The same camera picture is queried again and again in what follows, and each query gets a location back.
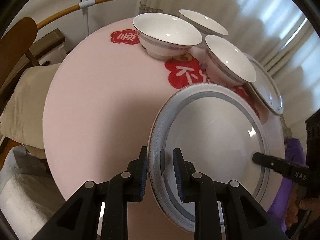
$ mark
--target chair backrest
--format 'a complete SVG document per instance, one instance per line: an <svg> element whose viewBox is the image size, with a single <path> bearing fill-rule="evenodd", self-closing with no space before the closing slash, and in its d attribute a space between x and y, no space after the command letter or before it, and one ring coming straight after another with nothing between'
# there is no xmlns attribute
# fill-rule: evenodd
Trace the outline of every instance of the chair backrest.
<svg viewBox="0 0 320 240"><path fill-rule="evenodd" d="M0 40L0 88L10 72L23 55L26 55L33 66L40 65L33 57L29 48L38 33L36 22L30 17L18 21ZM0 114L11 94L2 92L0 95Z"/></svg>

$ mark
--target black tool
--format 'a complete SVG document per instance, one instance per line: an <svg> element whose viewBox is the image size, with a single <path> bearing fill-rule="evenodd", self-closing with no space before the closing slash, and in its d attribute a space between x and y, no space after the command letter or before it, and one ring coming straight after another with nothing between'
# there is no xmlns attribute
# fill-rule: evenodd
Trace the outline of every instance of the black tool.
<svg viewBox="0 0 320 240"><path fill-rule="evenodd" d="M85 182L33 240L95 240L103 201L101 240L127 240L127 202L142 201L146 181L147 147L142 147L139 159L110 181Z"/></svg>
<svg viewBox="0 0 320 240"><path fill-rule="evenodd" d="M254 163L273 169L275 172L282 174L284 178L291 179L299 185L297 205L303 198L315 198L320 194L320 110L306 120L307 124L307 160L308 166L298 165L281 158L268 156L262 153L255 153L252 157ZM299 210L298 222L293 224L287 231L286 235L290 239L297 236L300 239L319 239L319 230L306 232L303 230L308 220L310 211Z"/></svg>
<svg viewBox="0 0 320 240"><path fill-rule="evenodd" d="M236 180L212 181L173 151L178 194L183 203L196 203L195 240L221 239L217 201L223 207L226 238L230 240L287 240L285 233Z"/></svg>

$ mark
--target human hand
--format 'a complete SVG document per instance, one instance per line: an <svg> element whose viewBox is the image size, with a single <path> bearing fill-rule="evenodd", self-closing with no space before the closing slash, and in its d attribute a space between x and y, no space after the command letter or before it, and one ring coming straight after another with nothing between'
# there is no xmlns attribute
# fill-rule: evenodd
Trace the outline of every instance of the human hand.
<svg viewBox="0 0 320 240"><path fill-rule="evenodd" d="M299 209L312 211L306 223L306 226L316 221L320 215L320 198L303 199L300 201L298 206L296 204L296 201L298 199L297 190L298 185L293 186L288 200L287 210L284 214L284 221L288 228L298 222L297 214Z"/></svg>

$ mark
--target plate rim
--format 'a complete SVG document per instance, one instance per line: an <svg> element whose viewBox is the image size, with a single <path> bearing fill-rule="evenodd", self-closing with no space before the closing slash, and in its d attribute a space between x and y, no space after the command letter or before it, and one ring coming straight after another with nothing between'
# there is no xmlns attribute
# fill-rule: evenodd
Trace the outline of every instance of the plate rim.
<svg viewBox="0 0 320 240"><path fill-rule="evenodd" d="M154 157L154 155L151 153L151 142L152 142L153 135L155 133L155 126L157 124L157 121L159 120L160 114L163 113L165 107L172 100L172 98L174 98L177 94L180 94L183 90L187 90L187 89L190 90L193 87L196 87L196 89L195 89L195 91L193 91L192 95L195 95L195 94L200 93L200 92L206 92L206 91L209 91L209 92L220 92L220 93L222 93L222 94L224 94L226 96L229 96L230 98L233 97L232 99L234 99L238 103L240 103L240 105L244 107L244 109L249 113L249 115L251 116L251 118L253 119L255 124L257 125L257 127L259 129L259 132L260 132L260 135L261 135L261 139L262 139L262 143L263 143L263 147L264 147L264 152L267 155L270 155L269 147L268 147L268 141L267 141L267 138L266 138L266 136L264 134L264 130L263 130L263 127L262 127L262 124L261 124L259 118L257 117L256 113L253 111L253 109L248 105L248 103L245 100L243 100L238 94L233 92L232 90L230 90L230 89L228 89L226 87L217 85L217 84L213 84L213 83L197 83L197 84L192 84L192 85L186 86L186 87L182 88L181 90L177 91L176 93L174 93L164 103L164 105L161 107L161 109L159 110L159 112L158 112L158 114L157 114L157 116L156 116L156 118L154 120L154 123L152 125L152 129L151 129L151 132L150 132L150 135L149 135L149 140L148 140L148 174L149 174L149 178L150 178L149 182L150 182L150 185L151 185L151 188L152 188L152 193L153 193L153 196L154 196L156 202L158 203L159 208L162 210L162 212L166 215L166 217L172 223L174 223L179 228L182 228L183 230L186 230L188 232L194 232L194 222L192 222L189 219L183 217L183 215L171 203L169 195L168 195L168 193L166 191L164 191L163 193L160 192L160 194L158 194L156 192L156 187L154 186L156 180L157 179L158 179L158 181L160 180L162 185L164 185L164 178L163 178L162 174L160 174L160 177L156 177L156 176L152 175L154 170L152 170L150 167L153 166L153 164L154 164L154 161L152 160L152 157ZM260 195L259 202L261 202L261 200L263 199L263 196L265 194L265 191L266 191L266 188L267 188L267 185L268 185L269 176L270 176L270 171L269 171L268 168L266 168L265 169L265 175L263 177L262 184L261 184L261 188L263 187L263 185L265 185L263 187L264 190L261 191L261 192L259 190L259 192L258 192L258 195ZM170 209L170 207L164 208L165 200L161 196L158 197L157 194L158 195L165 194L166 198L170 201L171 209ZM175 213L178 213L182 217L181 220L186 220L188 222L188 225L186 223L183 223L179 218L177 220L179 220L181 223L178 223L176 220L174 220L175 217L174 217L173 212L168 212L170 210L173 210Z"/></svg>
<svg viewBox="0 0 320 240"><path fill-rule="evenodd" d="M250 55L244 53L244 55L248 58L248 60L250 62L255 63L261 70L262 72L266 75L266 77L268 78L268 80L270 81L272 87L275 89L276 94L278 96L279 99L279 104L280 106L277 109L272 108L269 103L263 98L263 96L259 93L259 91L257 90L257 88L255 87L255 85L253 83L248 82L247 87L258 97L258 99L260 100L260 102L268 109L270 110L272 113L276 114L276 115L281 115L283 114L283 100L282 100L282 96L281 93L275 83L275 81L272 79L272 77L269 75L269 73L264 69L264 67L257 61L255 60L253 57L251 57Z"/></svg>

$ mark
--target white wall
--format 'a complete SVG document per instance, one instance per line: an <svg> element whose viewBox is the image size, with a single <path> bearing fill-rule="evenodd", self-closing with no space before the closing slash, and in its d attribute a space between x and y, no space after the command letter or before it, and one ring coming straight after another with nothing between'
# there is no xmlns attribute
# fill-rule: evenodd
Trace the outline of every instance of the white wall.
<svg viewBox="0 0 320 240"><path fill-rule="evenodd" d="M79 2L80 0L29 0L13 19L8 29L25 16L30 16L36 23L39 23L45 18ZM112 22L134 17L138 14L139 4L140 0L116 0L89 7L90 33ZM38 32L37 39L56 28L59 28L66 37L66 51L71 50L84 38L82 11L79 10L68 14L45 26Z"/></svg>

